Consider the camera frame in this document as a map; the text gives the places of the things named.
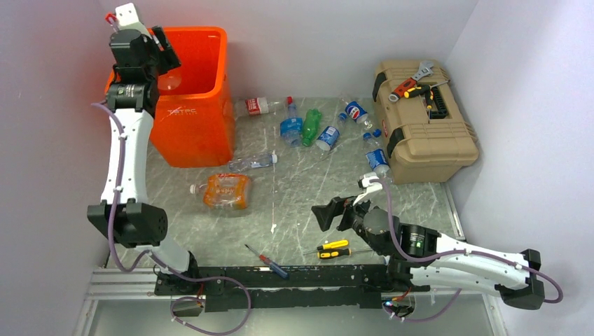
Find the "green soda bottle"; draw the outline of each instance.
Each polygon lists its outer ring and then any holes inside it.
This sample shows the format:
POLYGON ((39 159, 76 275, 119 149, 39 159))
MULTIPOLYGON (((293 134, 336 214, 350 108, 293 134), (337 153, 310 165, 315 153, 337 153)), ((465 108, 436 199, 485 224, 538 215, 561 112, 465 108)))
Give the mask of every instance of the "green soda bottle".
POLYGON ((319 121, 322 119, 322 114, 317 110, 317 108, 313 108, 308 111, 308 114, 305 115, 305 122, 303 123, 303 128, 301 129, 301 135, 303 135, 303 145, 305 147, 309 147, 313 144, 313 141, 316 139, 317 130, 319 129, 319 121))

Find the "toolbox latch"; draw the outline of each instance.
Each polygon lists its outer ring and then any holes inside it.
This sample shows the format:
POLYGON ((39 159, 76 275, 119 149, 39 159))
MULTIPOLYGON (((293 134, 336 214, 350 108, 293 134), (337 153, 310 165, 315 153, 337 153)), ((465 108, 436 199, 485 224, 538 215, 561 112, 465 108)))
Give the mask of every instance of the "toolbox latch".
POLYGON ((388 153, 388 157, 392 158, 392 151, 396 148, 398 142, 404 140, 404 132, 402 132, 401 128, 396 128, 392 135, 390 136, 390 140, 388 141, 388 146, 386 147, 386 151, 388 153))

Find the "tan toolbox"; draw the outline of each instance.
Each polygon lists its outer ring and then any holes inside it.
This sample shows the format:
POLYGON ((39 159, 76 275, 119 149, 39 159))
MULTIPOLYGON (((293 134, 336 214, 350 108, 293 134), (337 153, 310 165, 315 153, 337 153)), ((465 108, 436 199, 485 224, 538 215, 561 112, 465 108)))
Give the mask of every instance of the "tan toolbox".
MULTIPOLYGON (((448 84, 433 89, 436 106, 431 114, 423 95, 402 97, 395 103, 388 99, 394 89, 417 72, 421 61, 384 61, 375 69, 375 115, 382 126, 396 184, 445 182, 478 157, 476 135, 460 114, 448 84)), ((450 79, 439 62, 431 61, 433 75, 421 78, 419 84, 432 85, 450 79)))

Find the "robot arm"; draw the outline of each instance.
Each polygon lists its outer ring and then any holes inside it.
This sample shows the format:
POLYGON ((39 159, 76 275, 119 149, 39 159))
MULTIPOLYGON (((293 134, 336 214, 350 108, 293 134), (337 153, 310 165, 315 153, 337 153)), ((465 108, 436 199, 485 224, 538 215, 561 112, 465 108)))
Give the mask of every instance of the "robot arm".
MULTIPOLYGON (((109 238, 110 211, 116 207, 112 223, 114 243, 150 251, 172 269, 184 273, 195 268, 195 260, 167 236, 167 215, 163 209, 148 204, 145 183, 146 152, 159 99, 158 77, 179 67, 180 62, 163 30, 153 27, 155 36, 151 35, 134 4, 117 7, 116 17, 117 29, 109 44, 116 64, 106 102, 107 108, 115 111, 122 132, 112 118, 105 189, 101 203, 88 207, 87 217, 109 238)), ((167 269, 162 272, 170 274, 167 269)))
POLYGON ((508 305, 521 309, 540 308, 544 285, 525 269, 540 268, 538 251, 492 251, 427 227, 401 223, 393 216, 392 229, 403 255, 392 241, 388 213, 378 207, 370 209, 369 197, 382 190, 381 184, 373 182, 376 179, 375 173, 365 174, 359 180, 362 194, 335 197, 326 206, 313 206, 322 231, 330 228, 334 217, 342 215, 338 230, 353 229, 376 253, 387 256, 389 276, 399 285, 396 287, 450 286, 498 296, 508 305))

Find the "crushed plastic bottle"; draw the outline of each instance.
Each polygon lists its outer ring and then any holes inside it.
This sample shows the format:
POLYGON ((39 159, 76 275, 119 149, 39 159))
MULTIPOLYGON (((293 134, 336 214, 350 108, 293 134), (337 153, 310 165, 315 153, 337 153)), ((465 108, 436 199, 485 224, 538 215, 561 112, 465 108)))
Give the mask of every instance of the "crushed plastic bottle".
POLYGON ((285 99, 274 100, 265 97, 245 99, 235 104, 235 117, 259 116, 273 111, 280 111, 285 106, 285 99))
POLYGON ((317 137, 316 146, 322 150, 320 158, 325 159, 330 150, 334 148, 340 133, 345 129, 345 123, 347 121, 347 115, 340 113, 336 117, 332 126, 327 126, 324 131, 317 137))
POLYGON ((373 134, 376 138, 382 134, 382 131, 373 124, 369 113, 367 113, 367 111, 365 111, 365 109, 363 109, 351 96, 342 93, 338 96, 338 99, 345 107, 346 114, 348 114, 357 124, 363 126, 363 129, 366 132, 370 132, 370 134, 373 134))
POLYGON ((248 157, 240 157, 230 161, 227 166, 229 170, 235 173, 245 172, 246 170, 269 167, 278 162, 278 157, 274 153, 259 153, 248 157))
POLYGON ((303 129, 301 130, 301 135, 303 135, 303 145, 305 147, 309 147, 313 144, 321 119, 322 114, 317 108, 309 110, 308 114, 305 115, 305 122, 303 122, 303 129))
POLYGON ((386 179, 392 182, 392 171, 389 168, 386 155, 382 149, 382 145, 377 139, 374 139, 370 133, 363 134, 364 150, 369 167, 375 172, 380 179, 386 179))
POLYGON ((301 128, 303 119, 297 116, 297 106, 293 103, 293 97, 287 97, 287 118, 280 123, 280 136, 290 147, 301 146, 301 128))

